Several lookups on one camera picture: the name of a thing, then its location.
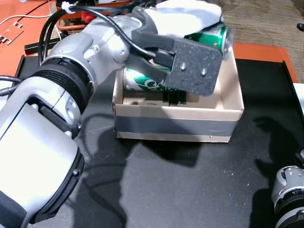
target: white cloth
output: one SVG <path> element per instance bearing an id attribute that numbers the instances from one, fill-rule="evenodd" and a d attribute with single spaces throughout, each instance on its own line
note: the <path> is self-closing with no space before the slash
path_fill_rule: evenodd
<path id="1" fill-rule="evenodd" d="M 153 19 L 158 34 L 184 37 L 220 21 L 222 9 L 200 0 L 168 0 L 145 11 Z"/>

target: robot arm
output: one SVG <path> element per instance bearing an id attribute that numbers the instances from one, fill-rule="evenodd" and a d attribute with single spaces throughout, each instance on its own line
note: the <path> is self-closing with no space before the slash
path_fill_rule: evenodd
<path id="1" fill-rule="evenodd" d="M 295 155 L 298 166 L 281 168 L 272 190 L 275 228 L 304 226 L 304 149 Z"/>
<path id="2" fill-rule="evenodd" d="M 213 10 L 208 17 L 219 22 L 221 13 Z M 142 56 L 97 18 L 58 43 L 11 95 L 0 112 L 0 227 L 25 228 L 55 216 L 84 167 L 73 141 L 81 114 L 113 71 L 127 66 L 173 88 L 212 93 L 222 53 L 172 32 L 158 35 L 156 16 L 149 11 L 153 14 L 134 8 L 113 20 L 137 45 L 153 52 L 152 57 Z M 171 72 L 155 68 L 151 59 Z M 202 76 L 206 68 L 208 75 Z"/>

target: screw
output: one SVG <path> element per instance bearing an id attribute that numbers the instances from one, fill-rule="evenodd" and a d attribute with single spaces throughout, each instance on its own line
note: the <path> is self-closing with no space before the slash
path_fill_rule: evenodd
<path id="1" fill-rule="evenodd" d="M 201 71 L 201 75 L 202 75 L 202 76 L 206 76 L 206 74 L 207 74 L 207 70 L 204 68 L 204 69 Z"/>
<path id="2" fill-rule="evenodd" d="M 68 117 L 70 117 L 73 120 L 74 119 L 74 113 L 70 109 L 67 109 L 66 112 L 67 112 Z"/>
<path id="3" fill-rule="evenodd" d="M 71 98 L 68 100 L 68 102 L 70 103 L 70 105 L 74 103 L 74 101 Z"/>
<path id="4" fill-rule="evenodd" d="M 97 44 L 94 44 L 94 45 L 93 45 L 93 50 L 94 50 L 94 51 L 97 51 L 98 49 L 99 49 L 99 46 L 98 46 Z"/>
<path id="5" fill-rule="evenodd" d="M 72 133 L 71 133 L 70 131 L 66 131 L 65 134 L 66 134 L 68 137 L 72 138 Z"/>
<path id="6" fill-rule="evenodd" d="M 78 176 L 79 175 L 79 170 L 78 169 L 74 169 L 73 170 L 73 175 L 74 176 Z"/>
<path id="7" fill-rule="evenodd" d="M 184 70 L 186 69 L 186 64 L 185 64 L 185 63 L 182 63 L 182 65 L 181 65 L 180 67 L 181 67 L 180 70 L 181 70 L 181 71 L 184 71 Z"/>
<path id="8" fill-rule="evenodd" d="M 34 108 L 35 110 L 38 110 L 38 105 L 37 104 L 32 104 L 31 107 Z"/>

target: can lid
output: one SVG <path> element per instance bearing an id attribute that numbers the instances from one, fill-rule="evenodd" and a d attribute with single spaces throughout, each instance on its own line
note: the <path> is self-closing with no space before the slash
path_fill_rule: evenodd
<path id="1" fill-rule="evenodd" d="M 232 52 L 232 45 L 233 45 L 233 38 L 234 38 L 234 30 L 230 27 L 227 27 L 226 35 L 224 37 L 224 44 L 223 44 L 223 59 L 227 60 Z"/>

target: gray tape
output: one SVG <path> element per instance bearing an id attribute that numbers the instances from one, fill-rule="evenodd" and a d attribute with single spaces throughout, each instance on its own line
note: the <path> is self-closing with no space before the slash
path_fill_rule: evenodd
<path id="1" fill-rule="evenodd" d="M 231 136 L 237 121 L 177 120 L 115 116 L 119 132 Z"/>

